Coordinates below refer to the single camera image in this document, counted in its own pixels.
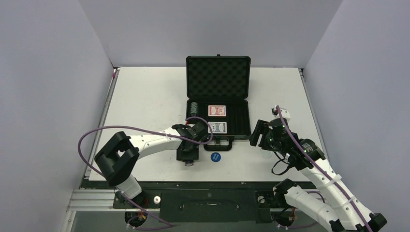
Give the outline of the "black foam-lined carry case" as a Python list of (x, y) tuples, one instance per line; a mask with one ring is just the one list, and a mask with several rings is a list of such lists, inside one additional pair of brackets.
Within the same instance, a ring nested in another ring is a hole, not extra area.
[[(249, 56), (186, 57), (186, 115), (190, 103), (198, 103), (198, 116), (208, 122), (226, 122), (227, 134), (213, 134), (207, 151), (229, 151), (234, 140), (250, 136), (249, 95), (251, 58)], [(226, 117), (208, 116), (209, 105), (225, 105)]]

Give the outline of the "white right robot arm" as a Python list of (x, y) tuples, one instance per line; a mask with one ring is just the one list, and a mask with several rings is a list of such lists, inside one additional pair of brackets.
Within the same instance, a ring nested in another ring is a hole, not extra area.
[(251, 146), (282, 155), (287, 169), (295, 168), (307, 177), (323, 196), (314, 198), (296, 182), (286, 178), (273, 187), (273, 201), (288, 209), (297, 208), (329, 232), (378, 232), (387, 224), (381, 213), (365, 207), (342, 182), (310, 139), (300, 139), (287, 131), (287, 120), (258, 120), (249, 138)]

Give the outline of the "black robot base mount plate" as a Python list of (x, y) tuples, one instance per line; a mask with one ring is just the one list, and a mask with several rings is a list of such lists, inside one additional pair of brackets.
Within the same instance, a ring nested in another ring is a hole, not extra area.
[(270, 223), (274, 218), (291, 223), (294, 210), (278, 203), (273, 194), (277, 181), (171, 182), (141, 181), (137, 203), (173, 224), (182, 222)]

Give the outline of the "blue playing card deck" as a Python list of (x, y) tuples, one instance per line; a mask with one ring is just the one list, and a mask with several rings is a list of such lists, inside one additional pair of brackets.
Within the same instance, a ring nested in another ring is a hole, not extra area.
[(208, 132), (213, 134), (227, 134), (226, 122), (209, 122)]

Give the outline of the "red playing card deck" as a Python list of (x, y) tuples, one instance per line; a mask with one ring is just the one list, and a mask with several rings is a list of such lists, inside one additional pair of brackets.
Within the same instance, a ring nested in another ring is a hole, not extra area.
[(208, 106), (208, 116), (211, 117), (226, 117), (226, 106), (225, 105), (209, 105)]

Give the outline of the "blue round dealer button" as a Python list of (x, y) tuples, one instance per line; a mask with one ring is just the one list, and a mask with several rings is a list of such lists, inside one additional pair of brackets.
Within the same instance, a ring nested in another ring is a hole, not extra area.
[(219, 162), (221, 160), (221, 154), (219, 152), (213, 152), (210, 158), (213, 162)]

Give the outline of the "clear round plastic disc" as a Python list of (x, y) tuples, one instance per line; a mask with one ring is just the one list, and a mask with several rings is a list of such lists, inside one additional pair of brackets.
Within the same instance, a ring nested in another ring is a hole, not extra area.
[(264, 159), (269, 159), (270, 157), (272, 157), (272, 152), (268, 151), (268, 150), (260, 150), (260, 155), (261, 157), (263, 157)]

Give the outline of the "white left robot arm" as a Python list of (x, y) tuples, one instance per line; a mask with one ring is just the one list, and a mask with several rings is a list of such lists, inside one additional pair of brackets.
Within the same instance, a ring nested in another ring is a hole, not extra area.
[(120, 131), (100, 149), (94, 161), (108, 185), (123, 193), (127, 204), (138, 208), (144, 203), (142, 187), (132, 175), (138, 159), (166, 150), (182, 154), (196, 152), (198, 145), (207, 138), (208, 126), (203, 122), (175, 124), (162, 131), (137, 136)]

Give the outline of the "green blue poker chip stack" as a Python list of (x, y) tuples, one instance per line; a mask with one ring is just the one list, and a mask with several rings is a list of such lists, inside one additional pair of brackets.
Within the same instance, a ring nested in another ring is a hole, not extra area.
[(191, 116), (198, 116), (198, 103), (197, 102), (191, 102), (190, 103), (190, 110), (189, 110), (189, 117)]

